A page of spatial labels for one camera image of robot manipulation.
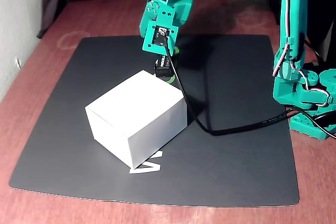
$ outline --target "white box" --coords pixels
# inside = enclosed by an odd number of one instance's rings
[[[187,127],[176,87],[141,71],[85,107],[93,138],[135,169]]]

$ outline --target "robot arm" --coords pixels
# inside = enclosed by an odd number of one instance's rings
[[[156,39],[158,29],[167,29],[169,48],[173,49],[179,28],[185,24],[193,0],[149,0],[143,14],[140,31],[144,37],[143,50],[165,54]],[[296,69],[304,63],[303,42],[307,26],[307,0],[282,0],[280,49],[275,55],[274,76],[286,80],[298,80],[299,73],[291,67],[290,60],[299,59]]]
[[[317,105],[318,110],[312,114],[321,114],[336,110],[336,72],[328,70],[317,75],[302,69],[306,53],[307,2],[282,0],[280,47],[275,55],[273,96],[281,104],[295,105],[305,110]],[[140,25],[140,33],[144,38],[142,49],[166,56],[163,36],[167,35],[168,48],[173,55],[179,29],[186,23],[192,3],[193,0],[149,0]],[[323,89],[311,88],[319,82],[324,86]],[[323,138],[315,129],[307,130],[305,127],[292,127],[291,123],[292,129]]]

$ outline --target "black cable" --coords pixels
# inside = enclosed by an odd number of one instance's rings
[[[328,111],[328,112],[325,112],[323,114],[315,115],[315,116],[313,116],[313,118],[314,118],[314,120],[318,120],[318,119],[321,119],[325,116],[330,116],[330,115],[335,114],[335,113],[336,113],[336,111]]]
[[[306,40],[304,40],[304,43],[314,52],[314,54],[316,55],[316,57],[318,58],[318,60],[323,60],[322,57],[320,56],[320,54],[313,48],[313,46],[311,45],[311,43],[309,43]]]
[[[173,60],[172,60],[172,56],[170,54],[170,51],[169,51],[169,47],[168,47],[168,38],[167,36],[165,35],[164,36],[164,48],[166,50],[166,53],[167,53],[167,56],[168,56],[168,59],[169,61],[172,63]],[[269,126],[271,124],[274,124],[274,123],[277,123],[279,121],[282,121],[284,119],[287,119],[287,115],[290,113],[290,112],[293,112],[293,111],[298,111],[298,112],[301,112],[302,114],[304,114],[310,121],[312,121],[312,123],[318,127],[320,130],[322,130],[325,134],[333,137],[333,138],[336,138],[333,134],[331,134],[329,131],[327,131],[326,129],[324,129],[323,127],[321,127],[314,119],[313,117],[311,117],[305,110],[301,109],[301,108],[298,108],[298,107],[293,107],[293,108],[290,108],[288,110],[286,110],[284,113],[282,114],[279,114],[277,116],[275,116],[274,118],[271,118],[271,119],[267,119],[265,121],[262,121],[262,122],[258,122],[258,123],[254,123],[254,124],[249,124],[249,125],[244,125],[244,126],[240,126],[240,127],[235,127],[235,128],[231,128],[231,129],[224,129],[224,130],[209,130],[207,129],[201,122],[200,120],[198,119],[198,117],[196,116],[196,114],[194,113],[194,111],[192,110],[192,107],[187,99],[187,95],[185,93],[185,90],[184,90],[184,87],[182,85],[182,82],[180,81],[180,78],[178,77],[178,74],[176,72],[176,69],[174,67],[174,64],[171,64],[172,66],[172,69],[173,69],[173,72],[174,72],[174,75],[175,75],[175,78],[177,80],[177,83],[179,84],[180,86],[180,89],[182,91],[182,94],[183,94],[183,97],[184,97],[184,100],[185,100],[185,103],[187,105],[187,109],[189,110],[189,113],[192,115],[194,121],[197,123],[197,125],[206,133],[209,133],[210,135],[212,136],[223,136],[223,135],[228,135],[228,134],[234,134],[234,133],[240,133],[240,132],[246,132],[246,131],[251,131],[251,130],[256,130],[256,129],[259,129],[259,128],[262,128],[262,127],[265,127],[265,126]]]

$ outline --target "wall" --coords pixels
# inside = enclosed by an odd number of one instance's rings
[[[39,42],[41,0],[0,0],[0,101]]]

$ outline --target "black mat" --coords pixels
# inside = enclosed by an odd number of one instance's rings
[[[85,106],[144,69],[156,55],[139,37],[84,39],[64,70],[22,152],[9,185],[78,198],[178,206],[285,206],[299,201],[286,121],[222,137],[193,122],[149,161],[129,168],[96,142]],[[272,98],[273,53],[266,36],[181,36],[178,70],[187,93],[208,104],[213,129],[254,123],[284,111]]]

